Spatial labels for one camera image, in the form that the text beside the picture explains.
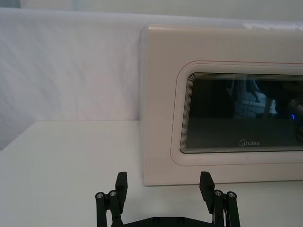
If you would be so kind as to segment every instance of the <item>black robotic claw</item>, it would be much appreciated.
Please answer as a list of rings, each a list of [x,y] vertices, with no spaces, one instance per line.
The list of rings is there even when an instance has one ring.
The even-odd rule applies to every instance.
[[[234,192],[224,194],[220,190],[215,190],[209,172],[201,172],[199,187],[208,211],[213,215],[212,223],[184,217],[154,217],[123,224],[121,214],[127,193],[127,175],[126,172],[120,172],[115,190],[108,194],[98,192],[95,196],[97,227],[107,227],[107,210],[112,213],[112,227],[240,227],[237,195]]]

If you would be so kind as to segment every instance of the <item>glass window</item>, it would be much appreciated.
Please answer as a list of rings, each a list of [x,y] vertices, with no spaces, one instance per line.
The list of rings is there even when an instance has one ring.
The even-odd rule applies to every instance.
[[[193,73],[183,153],[302,150],[301,75]]]

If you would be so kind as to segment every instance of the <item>white fabric backdrop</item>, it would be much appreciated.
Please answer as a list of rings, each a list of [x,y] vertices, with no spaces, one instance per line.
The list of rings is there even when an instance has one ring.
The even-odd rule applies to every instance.
[[[302,23],[0,9],[0,150],[36,121],[137,120],[140,32],[150,24],[303,30]]]
[[[302,21],[302,0],[20,0],[27,9]]]

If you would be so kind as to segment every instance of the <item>white table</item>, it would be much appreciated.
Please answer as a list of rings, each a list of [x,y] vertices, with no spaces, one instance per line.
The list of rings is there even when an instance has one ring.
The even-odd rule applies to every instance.
[[[124,223],[154,216],[210,221],[198,185],[143,186],[139,142],[136,121],[35,123],[0,152],[0,225],[95,227],[95,193],[114,189],[120,171],[128,173]],[[303,225],[302,181],[216,188],[237,193],[242,227]]]

